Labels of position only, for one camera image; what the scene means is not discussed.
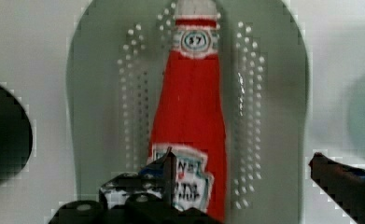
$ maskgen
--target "bottle label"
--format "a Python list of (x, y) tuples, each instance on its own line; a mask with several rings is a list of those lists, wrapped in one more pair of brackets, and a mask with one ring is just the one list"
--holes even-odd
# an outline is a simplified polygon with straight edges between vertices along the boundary
[(176, 184), (173, 206), (184, 211), (195, 207), (206, 212), (214, 176), (206, 173), (208, 156), (200, 150), (184, 145), (156, 144), (152, 147), (152, 161), (165, 154), (168, 147), (176, 156)]
[(218, 53), (218, 34), (211, 27), (177, 26), (173, 50), (190, 58), (204, 58)]

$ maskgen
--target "black object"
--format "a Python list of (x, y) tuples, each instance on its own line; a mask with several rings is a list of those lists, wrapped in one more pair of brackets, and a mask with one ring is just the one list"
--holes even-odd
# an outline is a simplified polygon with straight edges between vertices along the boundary
[(94, 201), (77, 201), (62, 206), (49, 224), (221, 224), (191, 208), (179, 212), (169, 203), (148, 193), (135, 194), (126, 204), (104, 210)]
[(63, 205), (49, 224), (88, 224), (103, 214), (103, 206), (95, 201), (77, 201)]
[(358, 224), (365, 224), (365, 170), (316, 153), (311, 178)]
[(172, 203), (175, 189), (176, 156), (171, 148), (159, 159), (144, 167), (138, 174), (118, 175), (99, 189), (100, 203), (108, 209), (124, 205), (137, 193), (151, 193)]
[(25, 166), (32, 146), (31, 124), (24, 109), (0, 87), (0, 185)]
[(179, 212), (169, 203), (143, 193), (135, 194), (126, 202), (127, 216), (133, 223), (146, 224), (220, 224), (196, 208)]
[[(221, 224), (196, 208), (179, 212), (172, 206), (175, 168), (176, 156), (169, 147), (138, 174), (118, 175), (103, 184), (99, 203), (68, 203), (49, 224)], [(79, 211), (82, 205), (90, 209)]]

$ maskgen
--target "red ketchup bottle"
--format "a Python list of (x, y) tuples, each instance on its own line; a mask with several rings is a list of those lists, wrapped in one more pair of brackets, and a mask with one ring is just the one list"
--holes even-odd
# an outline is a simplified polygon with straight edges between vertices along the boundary
[(217, 10), (211, 0), (179, 0), (148, 161), (168, 147), (177, 157), (173, 206), (224, 221), (225, 127), (220, 105)]

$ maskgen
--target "white bottle cap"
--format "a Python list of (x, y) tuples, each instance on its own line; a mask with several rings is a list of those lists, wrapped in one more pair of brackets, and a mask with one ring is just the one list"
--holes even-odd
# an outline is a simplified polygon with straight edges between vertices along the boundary
[(178, 0), (175, 9), (177, 20), (217, 19), (217, 6), (213, 0)]

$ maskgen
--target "bottle logo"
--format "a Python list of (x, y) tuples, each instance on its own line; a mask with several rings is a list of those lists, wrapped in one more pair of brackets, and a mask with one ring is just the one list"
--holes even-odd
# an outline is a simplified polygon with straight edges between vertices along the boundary
[(182, 48), (185, 51), (204, 52), (209, 49), (209, 34), (205, 31), (188, 31), (182, 36)]
[(212, 28), (177, 27), (173, 50), (194, 59), (218, 53), (218, 34)]
[(153, 145), (152, 160), (160, 158), (168, 147), (176, 156), (176, 181), (173, 206), (184, 211), (195, 207), (206, 212), (214, 177), (206, 173), (208, 156), (192, 147), (174, 144)]

